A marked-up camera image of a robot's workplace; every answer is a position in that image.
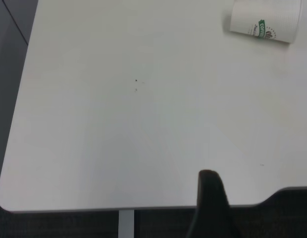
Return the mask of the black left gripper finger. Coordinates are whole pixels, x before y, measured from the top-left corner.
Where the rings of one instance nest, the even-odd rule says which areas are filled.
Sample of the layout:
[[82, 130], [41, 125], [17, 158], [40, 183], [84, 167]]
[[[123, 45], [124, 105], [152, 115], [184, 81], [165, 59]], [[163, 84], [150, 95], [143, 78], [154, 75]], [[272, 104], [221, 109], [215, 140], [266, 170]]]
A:
[[202, 170], [198, 177], [197, 207], [189, 228], [190, 238], [241, 238], [223, 182], [212, 170]]

